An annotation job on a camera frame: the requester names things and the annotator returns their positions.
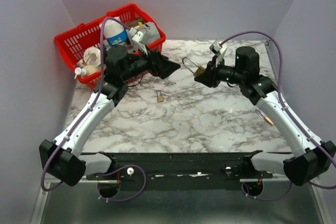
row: small padlock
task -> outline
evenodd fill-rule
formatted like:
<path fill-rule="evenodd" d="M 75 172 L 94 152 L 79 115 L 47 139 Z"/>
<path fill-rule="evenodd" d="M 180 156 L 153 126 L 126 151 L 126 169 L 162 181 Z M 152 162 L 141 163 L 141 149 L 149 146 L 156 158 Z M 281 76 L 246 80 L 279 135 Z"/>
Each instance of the small padlock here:
<path fill-rule="evenodd" d="M 198 69 L 196 70 L 196 72 L 194 72 L 193 70 L 191 70 L 185 63 L 184 60 L 187 59 L 188 61 L 190 61 L 192 64 L 194 64 L 195 66 L 198 67 Z M 203 68 L 202 66 L 196 64 L 195 61 L 193 61 L 192 59 L 190 59 L 189 57 L 184 57 L 182 59 L 182 64 L 185 66 L 186 69 L 188 69 L 191 73 L 193 73 L 194 77 L 200 76 L 201 74 L 203 74 L 205 72 L 205 68 Z"/>
<path fill-rule="evenodd" d="M 157 99 L 157 102 L 163 102 L 163 96 L 162 96 L 161 90 L 156 91 L 156 99 Z"/>

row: blue label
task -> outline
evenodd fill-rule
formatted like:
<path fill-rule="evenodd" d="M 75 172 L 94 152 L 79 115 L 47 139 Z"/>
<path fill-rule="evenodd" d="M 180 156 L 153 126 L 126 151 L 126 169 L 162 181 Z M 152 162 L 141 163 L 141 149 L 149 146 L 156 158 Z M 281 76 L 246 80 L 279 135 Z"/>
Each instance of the blue label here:
<path fill-rule="evenodd" d="M 121 33 L 119 33 L 118 35 L 115 35 L 111 38 L 107 38 L 107 42 L 109 43 L 110 46 L 114 46 L 117 44 L 120 44 L 122 42 L 124 42 L 125 40 L 127 40 L 128 36 L 126 31 L 122 31 Z"/>

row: red basket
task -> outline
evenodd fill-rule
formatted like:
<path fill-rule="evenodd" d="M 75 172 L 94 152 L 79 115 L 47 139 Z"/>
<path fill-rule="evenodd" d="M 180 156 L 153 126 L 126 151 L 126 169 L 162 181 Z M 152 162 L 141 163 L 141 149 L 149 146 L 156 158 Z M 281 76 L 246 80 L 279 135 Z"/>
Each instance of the red basket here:
<path fill-rule="evenodd" d="M 129 4 L 123 6 L 117 10 L 113 10 L 111 12 L 107 12 L 106 16 L 98 18 L 87 24 L 80 24 L 77 27 L 66 31 L 60 35 L 55 37 L 55 43 L 58 46 L 59 52 L 67 64 L 67 66 L 74 71 L 77 67 L 76 63 L 83 58 L 84 51 L 88 47 L 100 47 L 99 38 L 100 38 L 100 28 L 99 24 L 103 22 L 106 17 L 120 17 L 120 20 L 123 23 L 127 23 L 132 19 L 137 17 L 143 17 L 146 22 L 156 22 L 145 12 L 140 10 L 136 6 L 136 4 Z M 158 49 L 160 52 L 162 51 L 162 44 L 166 40 L 166 35 L 158 28 L 160 33 L 160 39 L 149 44 L 148 47 L 150 49 Z M 133 82 L 136 79 L 140 78 L 136 77 L 129 82 Z M 91 74 L 85 78 L 78 77 L 78 80 L 81 83 L 86 84 L 90 89 L 94 89 L 97 82 L 100 79 L 100 70 L 94 74 Z"/>

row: white marble surface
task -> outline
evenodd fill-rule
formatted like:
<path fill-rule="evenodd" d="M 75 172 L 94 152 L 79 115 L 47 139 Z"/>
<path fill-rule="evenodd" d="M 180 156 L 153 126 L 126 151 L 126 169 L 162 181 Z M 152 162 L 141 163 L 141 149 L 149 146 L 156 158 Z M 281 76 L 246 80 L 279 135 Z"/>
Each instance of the white marble surface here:
<path fill-rule="evenodd" d="M 188 56 L 206 66 L 212 41 L 168 40 L 162 54 L 181 63 Z M 252 46 L 260 54 L 262 74 L 273 77 L 262 41 L 228 43 L 227 65 L 234 64 L 237 47 Z M 163 103 L 157 103 L 162 90 Z M 78 83 L 68 123 L 87 102 L 91 91 Z M 147 75 L 130 88 L 119 105 L 93 132 L 84 152 L 250 152 L 289 151 L 278 130 L 260 119 L 239 88 L 221 83 L 210 89 L 193 80 L 183 66 L 166 80 Z"/>

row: black cable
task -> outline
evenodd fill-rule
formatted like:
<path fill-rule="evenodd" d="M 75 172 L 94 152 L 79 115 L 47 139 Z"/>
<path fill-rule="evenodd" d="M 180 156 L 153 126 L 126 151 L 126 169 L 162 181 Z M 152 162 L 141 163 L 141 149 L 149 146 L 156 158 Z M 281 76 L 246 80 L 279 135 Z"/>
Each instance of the black cable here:
<path fill-rule="evenodd" d="M 231 85 L 230 83 L 226 83 L 230 88 L 234 88 L 234 87 L 236 87 L 236 86 L 238 86 L 238 85 Z"/>
<path fill-rule="evenodd" d="M 142 81 L 142 79 L 143 79 L 143 76 L 140 78 L 140 81 L 137 84 L 135 84 L 135 85 L 129 85 L 128 87 L 135 87 L 135 86 L 139 85 L 140 82 Z"/>

